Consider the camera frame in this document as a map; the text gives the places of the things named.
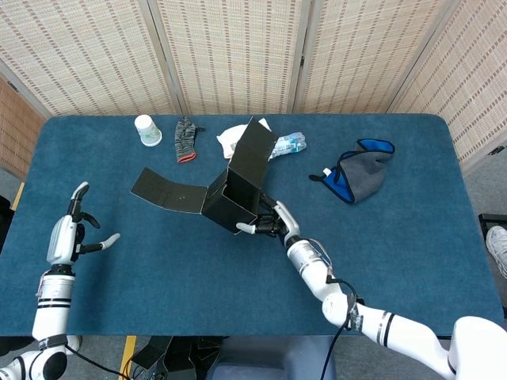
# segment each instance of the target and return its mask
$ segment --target black cardboard box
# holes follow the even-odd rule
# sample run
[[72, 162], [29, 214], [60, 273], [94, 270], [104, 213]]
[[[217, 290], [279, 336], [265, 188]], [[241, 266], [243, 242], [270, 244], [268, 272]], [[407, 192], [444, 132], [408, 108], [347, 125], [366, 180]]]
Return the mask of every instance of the black cardboard box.
[[277, 136], [254, 118], [239, 139], [231, 162], [208, 187], [178, 184], [144, 168], [132, 193], [166, 210], [202, 214], [230, 232], [257, 218], [262, 181]]

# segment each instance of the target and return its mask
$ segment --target black cable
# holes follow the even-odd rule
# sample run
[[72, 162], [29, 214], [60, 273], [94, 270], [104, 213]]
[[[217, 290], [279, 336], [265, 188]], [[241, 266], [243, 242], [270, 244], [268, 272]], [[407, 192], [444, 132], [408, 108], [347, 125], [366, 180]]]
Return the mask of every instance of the black cable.
[[347, 318], [345, 319], [345, 322], [338, 329], [336, 335], [334, 336], [333, 340], [331, 341], [330, 349], [327, 352], [326, 361], [324, 362], [324, 367], [322, 368], [322, 373], [320, 375], [320, 380], [324, 380], [324, 376], [326, 375], [327, 365], [329, 364], [330, 358], [331, 358], [331, 354], [333, 353], [334, 344], [336, 343], [338, 337], [340, 336], [340, 334], [343, 331], [343, 329], [345, 328], [345, 326], [349, 323], [349, 321], [350, 321], [350, 314], [347, 314]]
[[122, 373], [120, 373], [120, 372], [118, 372], [116, 370], [110, 370], [109, 368], [106, 368], [106, 367], [102, 366], [101, 364], [99, 364], [97, 362], [94, 362], [92, 359], [88, 359], [86, 356], [81, 355], [79, 352], [77, 352], [73, 348], [69, 347], [68, 344], [65, 345], [65, 348], [67, 350], [69, 350], [70, 352], [72, 352], [77, 357], [79, 357], [80, 359], [83, 359], [85, 362], [88, 362], [88, 363], [94, 365], [95, 367], [100, 368], [103, 371], [109, 372], [110, 374], [117, 374], [118, 376], [120, 376], [120, 377], [122, 377], [122, 378], [124, 378], [126, 380], [131, 380], [128, 376], [125, 376], [124, 374], [122, 374]]
[[[343, 283], [344, 285], [346, 285], [350, 289], [350, 291], [353, 294], [353, 306], [355, 306], [356, 302], [357, 302], [356, 289], [354, 289], [354, 287], [350, 283], [348, 283], [347, 281], [345, 281], [344, 279], [335, 279], [334, 281], [337, 282], [337, 283]], [[349, 328], [347, 328], [347, 325], [350, 322], [350, 313], [351, 313], [351, 311], [352, 310], [348, 310], [347, 311], [347, 318], [345, 319], [345, 322], [343, 322], [343, 325], [340, 326], [340, 328], [338, 329], [338, 331], [337, 331], [336, 335], [334, 336], [333, 340], [331, 340], [330, 349], [327, 352], [327, 357], [326, 357], [326, 361], [324, 362], [324, 367], [322, 368], [322, 373], [320, 375], [320, 380], [324, 380], [324, 376], [326, 375], [327, 365], [330, 362], [331, 354], [333, 353], [333, 348], [334, 348], [334, 345], [336, 344], [336, 341], [338, 340], [338, 337], [340, 336], [340, 334], [343, 331], [343, 329], [349, 329]]]
[[125, 374], [125, 372], [127, 371], [128, 364], [132, 361], [132, 359], [134, 359], [134, 356], [135, 354], [132, 354], [132, 356], [125, 363], [123, 370], [121, 371], [121, 373], [124, 374], [125, 376], [128, 376], [128, 374]]
[[133, 378], [134, 380], [136, 380], [136, 379], [137, 379], [137, 378], [138, 378], [141, 374], [143, 374], [143, 372], [144, 372], [144, 368], [142, 368], [142, 367], [138, 364], [138, 365], [137, 365], [137, 366], [135, 366], [135, 368], [134, 368], [134, 373], [132, 374], [132, 378]]

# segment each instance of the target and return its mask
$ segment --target blue table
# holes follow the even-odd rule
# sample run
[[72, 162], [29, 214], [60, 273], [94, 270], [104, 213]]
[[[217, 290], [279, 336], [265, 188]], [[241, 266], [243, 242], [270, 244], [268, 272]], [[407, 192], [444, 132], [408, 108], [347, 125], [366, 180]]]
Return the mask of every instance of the blue table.
[[[164, 211], [130, 193], [147, 166], [176, 182], [210, 184], [226, 166], [215, 136], [248, 116], [193, 116], [197, 159], [176, 163], [177, 116], [155, 116], [163, 140], [145, 147], [134, 116], [65, 116], [40, 134], [24, 194], [0, 256], [0, 335], [29, 335], [51, 229], [75, 187], [83, 210], [122, 238], [83, 256], [69, 320], [73, 334], [331, 334], [280, 243], [239, 234], [199, 215]], [[454, 321], [500, 321], [501, 304], [445, 122], [431, 115], [269, 115], [278, 135], [302, 131], [308, 148], [269, 163], [265, 191], [283, 201], [305, 237], [330, 253], [337, 276], [369, 306], [448, 335]], [[341, 202], [307, 176], [331, 167], [360, 138], [396, 145], [382, 188]]]

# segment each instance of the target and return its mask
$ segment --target woven screen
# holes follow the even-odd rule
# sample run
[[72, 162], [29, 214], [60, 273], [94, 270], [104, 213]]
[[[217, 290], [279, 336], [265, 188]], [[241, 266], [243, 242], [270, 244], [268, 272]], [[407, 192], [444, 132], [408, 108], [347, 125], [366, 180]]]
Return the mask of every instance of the woven screen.
[[445, 0], [325, 0], [300, 112], [385, 112]]
[[507, 131], [507, 1], [463, 0], [394, 112], [449, 124], [461, 162]]
[[174, 113], [136, 0], [4, 0], [0, 59], [53, 115]]
[[0, 166], [24, 180], [44, 119], [0, 79]]
[[286, 112], [301, 1], [158, 0], [189, 113]]

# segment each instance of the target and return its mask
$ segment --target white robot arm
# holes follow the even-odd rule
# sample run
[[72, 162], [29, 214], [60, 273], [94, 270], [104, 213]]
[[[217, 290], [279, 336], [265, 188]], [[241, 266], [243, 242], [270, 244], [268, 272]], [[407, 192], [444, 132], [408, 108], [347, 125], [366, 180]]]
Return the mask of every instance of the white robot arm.
[[106, 249], [120, 237], [120, 234], [114, 234], [97, 244], [82, 244], [85, 237], [82, 220], [100, 228], [92, 215], [81, 212], [82, 197], [88, 189], [87, 182], [76, 188], [67, 214], [55, 224], [51, 233], [47, 256], [51, 269], [40, 281], [32, 330], [32, 336], [39, 342], [39, 351], [26, 352], [9, 366], [1, 368], [0, 380], [56, 380], [67, 368], [67, 355], [79, 349], [80, 338], [67, 335], [74, 286], [72, 265], [79, 255]]
[[249, 234], [280, 237], [289, 260], [322, 301], [322, 312], [330, 323], [338, 327], [345, 324], [377, 344], [416, 359], [445, 379], [505, 378], [507, 332], [502, 327], [483, 318], [462, 317], [454, 325], [449, 351], [445, 350], [429, 327], [361, 305], [356, 297], [344, 294], [340, 287], [344, 281], [334, 277], [326, 252], [320, 253], [299, 236], [299, 226], [288, 209], [266, 195], [261, 202], [274, 218], [262, 215], [255, 226], [238, 223], [237, 227]]

